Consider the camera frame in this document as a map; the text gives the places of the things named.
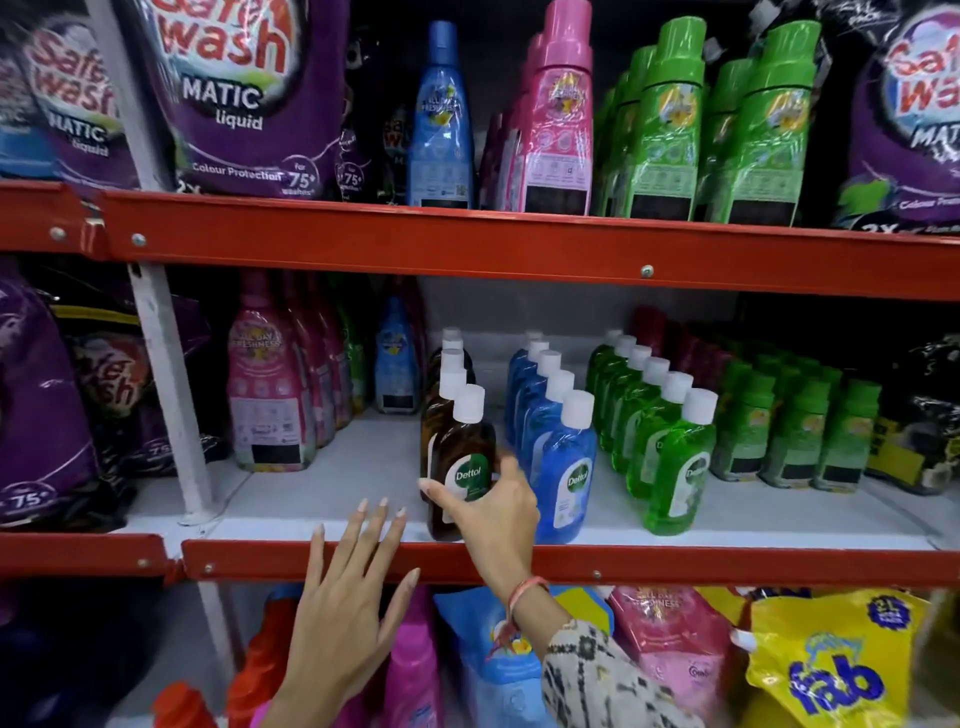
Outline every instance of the green dettol bottle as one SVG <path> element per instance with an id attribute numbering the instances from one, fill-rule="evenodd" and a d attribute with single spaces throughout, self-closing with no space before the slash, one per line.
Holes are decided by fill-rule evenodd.
<path id="1" fill-rule="evenodd" d="M 699 17 L 660 28 L 630 153 L 617 174 L 612 217 L 689 220 L 700 157 L 704 36 Z"/>
<path id="2" fill-rule="evenodd" d="M 721 480 L 756 480 L 770 441 L 775 381 L 753 372 L 724 415 L 717 417 L 717 447 L 710 471 Z"/>
<path id="3" fill-rule="evenodd" d="M 660 396 L 660 388 L 666 382 L 670 362 L 659 356 L 651 356 L 643 363 L 643 375 L 640 383 L 628 389 L 620 403 L 613 423 L 613 450 L 611 462 L 613 469 L 626 475 L 630 461 L 634 459 L 636 428 L 640 423 L 643 408 Z"/>
<path id="4" fill-rule="evenodd" d="M 777 488 L 806 488 L 820 460 L 824 421 L 829 405 L 829 382 L 805 379 L 774 420 L 770 448 L 760 477 Z"/>
<path id="5" fill-rule="evenodd" d="M 693 377 L 684 372 L 670 372 L 660 392 L 640 408 L 636 421 L 634 449 L 627 471 L 627 492 L 639 500 L 650 497 L 654 477 L 660 463 L 660 448 L 670 426 L 677 422 Z"/>
<path id="6" fill-rule="evenodd" d="M 820 23 L 813 20 L 786 23 L 767 34 L 714 186 L 710 222 L 793 224 L 804 179 L 819 36 Z"/>
<path id="7" fill-rule="evenodd" d="M 607 329 L 607 335 L 604 337 L 603 344 L 590 353 L 590 359 L 587 363 L 586 389 L 591 394 L 594 394 L 596 390 L 597 375 L 600 374 L 603 365 L 612 360 L 614 356 L 613 347 L 616 346 L 616 342 L 621 336 L 623 336 L 622 328 Z"/>
<path id="8" fill-rule="evenodd" d="M 707 483 L 717 433 L 717 396 L 708 389 L 686 394 L 680 419 L 661 439 L 660 462 L 643 525 L 658 536 L 683 533 L 692 524 Z"/>
<path id="9" fill-rule="evenodd" d="M 601 217 L 612 217 L 613 188 L 619 170 L 625 166 L 630 154 L 631 139 L 634 126 L 639 118 L 640 97 L 643 93 L 643 82 L 653 61 L 656 45 L 645 45 L 634 52 L 630 61 L 630 71 L 627 83 L 620 98 L 620 105 L 613 112 L 611 131 L 610 154 L 604 161 L 600 171 L 600 194 L 596 214 Z"/>
<path id="10" fill-rule="evenodd" d="M 607 387 L 607 397 L 604 400 L 606 412 L 600 413 L 600 422 L 597 432 L 600 434 L 600 449 L 604 452 L 613 450 L 613 441 L 616 432 L 616 418 L 620 416 L 623 400 L 627 392 L 643 385 L 643 365 L 653 350 L 637 344 L 627 357 L 627 369 L 623 374 L 615 376 Z"/>
<path id="11" fill-rule="evenodd" d="M 814 488 L 840 493 L 856 490 L 870 457 L 879 398 L 879 384 L 851 379 L 827 420 L 827 434 L 813 477 Z"/>

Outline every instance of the yellow fab pouch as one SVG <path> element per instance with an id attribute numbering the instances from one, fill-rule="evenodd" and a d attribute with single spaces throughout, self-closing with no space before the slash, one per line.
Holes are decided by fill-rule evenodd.
<path id="1" fill-rule="evenodd" d="M 733 637 L 751 652 L 747 682 L 802 726 L 903 725 L 910 650 L 925 601 L 863 589 L 813 599 L 775 596 L 752 609 L 753 631 L 735 630 Z M 748 709 L 740 728 L 760 728 L 750 718 Z"/>

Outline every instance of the blue bottle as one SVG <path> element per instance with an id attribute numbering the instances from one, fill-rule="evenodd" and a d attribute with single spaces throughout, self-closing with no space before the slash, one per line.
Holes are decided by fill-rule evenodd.
<path id="1" fill-rule="evenodd" d="M 376 408 L 387 414 L 413 414 L 420 409 L 419 381 L 413 330 L 403 301 L 399 296 L 391 296 L 376 334 L 373 365 Z"/>
<path id="2" fill-rule="evenodd" d="M 430 24 L 430 60 L 420 80 L 407 153 L 407 205 L 473 207 L 473 132 L 457 60 L 457 26 Z"/>
<path id="3" fill-rule="evenodd" d="M 540 467 L 543 444 L 560 424 L 560 412 L 564 408 L 564 397 L 573 391 L 573 372 L 560 369 L 546 380 L 546 392 L 533 403 L 523 428 L 523 451 L 517 456 L 520 467 L 533 480 L 533 471 Z"/>
<path id="4" fill-rule="evenodd" d="M 560 370 L 560 352 L 550 349 L 540 352 L 537 358 L 537 369 L 530 372 L 522 381 L 516 394 L 516 411 L 514 412 L 514 432 L 516 442 L 514 450 L 523 452 L 523 430 L 527 426 L 527 414 L 534 402 L 546 394 L 547 378 Z"/>
<path id="5" fill-rule="evenodd" d="M 531 480 L 540 509 L 538 544 L 569 544 L 584 524 L 597 456 L 592 420 L 593 395 L 567 393 L 560 425 L 543 444 L 540 471 Z"/>

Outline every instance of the white shelf surface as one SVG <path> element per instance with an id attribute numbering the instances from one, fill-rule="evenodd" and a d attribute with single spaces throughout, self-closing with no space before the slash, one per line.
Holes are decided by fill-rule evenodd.
<path id="1" fill-rule="evenodd" d="M 498 421 L 502 415 L 494 411 L 491 418 Z M 247 478 L 206 538 L 305 541 L 322 522 L 326 538 L 336 541 L 362 498 L 376 504 L 388 497 L 393 512 L 406 507 L 409 514 L 404 541 L 431 542 L 427 506 L 417 488 L 419 442 L 419 418 L 368 410 L 338 432 L 308 469 Z M 879 482 L 841 495 L 726 483 L 711 476 L 693 528 L 659 537 L 642 527 L 623 477 L 600 453 L 587 520 L 573 544 L 929 551 L 948 520 L 958 523 L 950 518 L 954 506 L 960 513 L 953 498 L 915 497 Z"/>

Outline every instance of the purple detergent pouch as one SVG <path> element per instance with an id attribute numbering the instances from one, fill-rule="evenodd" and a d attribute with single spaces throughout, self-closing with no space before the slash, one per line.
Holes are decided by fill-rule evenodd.
<path id="1" fill-rule="evenodd" d="M 58 171 L 89 204 L 139 186 L 116 93 L 83 0 L 5 0 L 2 16 Z"/>
<path id="2" fill-rule="evenodd" d="M 348 0 L 133 0 L 180 190 L 336 198 Z"/>

